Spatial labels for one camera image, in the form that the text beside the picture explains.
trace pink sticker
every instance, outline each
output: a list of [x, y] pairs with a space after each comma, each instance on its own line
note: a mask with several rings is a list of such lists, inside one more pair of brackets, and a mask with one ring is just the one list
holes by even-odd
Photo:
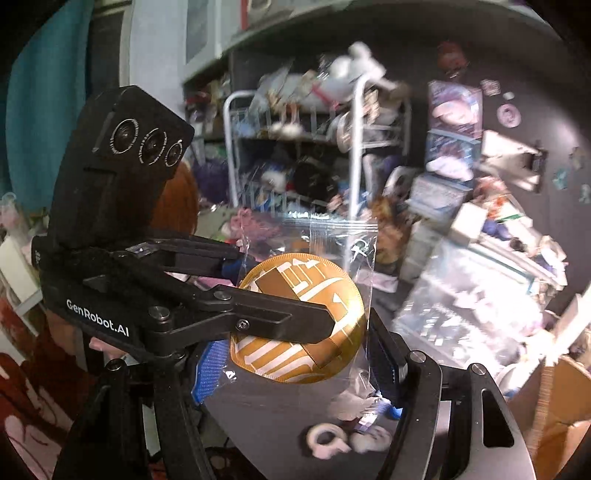
[[515, 105], [506, 103], [496, 111], [496, 117], [503, 127], [514, 128], [521, 123], [521, 114]]

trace box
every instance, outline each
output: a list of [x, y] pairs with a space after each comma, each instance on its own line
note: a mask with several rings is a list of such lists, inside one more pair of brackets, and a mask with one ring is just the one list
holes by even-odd
[[591, 424], [591, 375], [562, 356], [542, 363], [509, 401], [538, 480], [552, 480]]

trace black camera housing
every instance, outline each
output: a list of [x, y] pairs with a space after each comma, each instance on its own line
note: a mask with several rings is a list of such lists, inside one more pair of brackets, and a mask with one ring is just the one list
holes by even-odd
[[193, 135], [193, 127], [137, 86], [89, 100], [56, 180], [51, 243], [75, 249], [143, 236]]

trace white ring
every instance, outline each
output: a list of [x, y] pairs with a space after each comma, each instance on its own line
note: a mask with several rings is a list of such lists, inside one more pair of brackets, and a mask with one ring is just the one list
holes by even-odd
[[[326, 444], [318, 443], [318, 437], [323, 433], [332, 433], [335, 437]], [[312, 455], [321, 460], [328, 460], [339, 452], [347, 453], [351, 447], [347, 445], [347, 435], [342, 428], [332, 423], [319, 423], [313, 426], [306, 435], [306, 443]]]

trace metal bolt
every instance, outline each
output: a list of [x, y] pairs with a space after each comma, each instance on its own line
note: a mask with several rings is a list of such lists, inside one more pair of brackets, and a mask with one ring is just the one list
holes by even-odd
[[486, 368], [481, 364], [472, 364], [470, 368], [476, 375], [484, 375], [486, 373]]
[[232, 298], [232, 296], [228, 292], [221, 290], [214, 292], [213, 296], [216, 297], [218, 300], [230, 300]]
[[245, 319], [240, 319], [240, 320], [238, 320], [238, 322], [236, 323], [236, 328], [237, 328], [238, 330], [242, 330], [242, 331], [244, 331], [244, 330], [248, 330], [250, 327], [251, 327], [251, 324], [250, 324], [250, 323], [248, 323], [248, 320], [245, 320]]
[[109, 370], [110, 372], [116, 372], [124, 365], [125, 362], [121, 358], [114, 358], [107, 364], [107, 370]]
[[170, 310], [160, 305], [154, 305], [148, 309], [148, 313], [154, 320], [163, 322], [170, 316]]
[[418, 363], [418, 364], [422, 364], [427, 359], [427, 355], [425, 355], [420, 350], [413, 350], [412, 352], [410, 352], [410, 355], [408, 357], [413, 362]]

